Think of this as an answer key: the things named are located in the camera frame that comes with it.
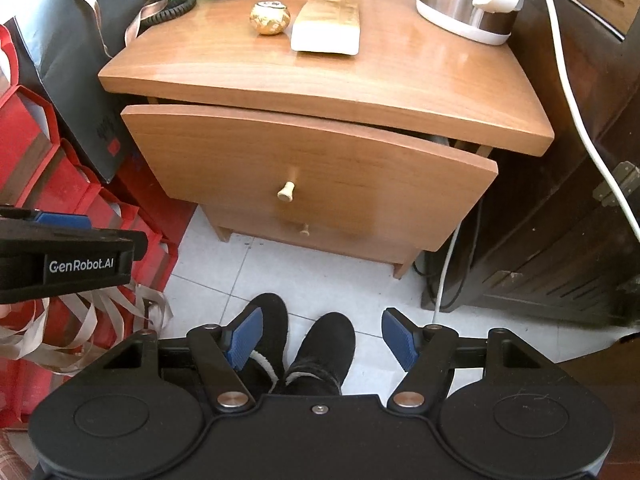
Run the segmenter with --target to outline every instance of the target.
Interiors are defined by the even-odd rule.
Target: black boot
[[[238,377],[258,400],[262,394],[273,391],[284,376],[282,356],[287,344],[289,316],[282,298],[270,292],[253,298],[250,305],[262,309],[262,337]]]
[[[285,377],[287,395],[340,395],[356,349],[351,321],[325,314],[306,335]]]

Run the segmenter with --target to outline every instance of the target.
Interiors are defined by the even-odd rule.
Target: drawer knob
[[[291,202],[293,200],[293,188],[296,185],[293,182],[287,182],[278,192],[278,198],[283,202]]]

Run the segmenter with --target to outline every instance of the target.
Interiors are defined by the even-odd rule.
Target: drawer
[[[215,205],[203,204],[202,209],[214,228],[223,227],[240,234],[328,253],[390,264],[402,264],[408,256],[415,254],[415,248],[407,243],[354,235],[321,225],[299,224]]]
[[[201,105],[122,117],[172,198],[430,251],[497,175],[473,153],[340,121]],[[277,198],[286,182],[289,203]]]

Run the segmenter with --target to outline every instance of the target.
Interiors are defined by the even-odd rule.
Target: metal bolt
[[[223,408],[240,408],[248,402],[249,397],[242,392],[224,392],[218,396],[218,404]]]
[[[417,392],[400,392],[394,395],[394,402],[401,408],[417,408],[424,404],[424,397]]]
[[[329,413],[329,407],[325,406],[324,404],[316,404],[314,407],[311,408],[311,411],[314,412],[316,415],[325,415]]]

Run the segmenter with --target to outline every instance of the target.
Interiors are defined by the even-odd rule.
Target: metal hinge
[[[625,197],[632,194],[640,186],[640,169],[628,160],[620,162],[611,174],[613,175],[613,178],[616,179],[616,182],[620,186]],[[618,205],[618,200],[616,200],[616,197],[611,192],[609,184],[606,182],[601,183],[593,190],[593,197],[598,202],[601,202],[603,207]]]

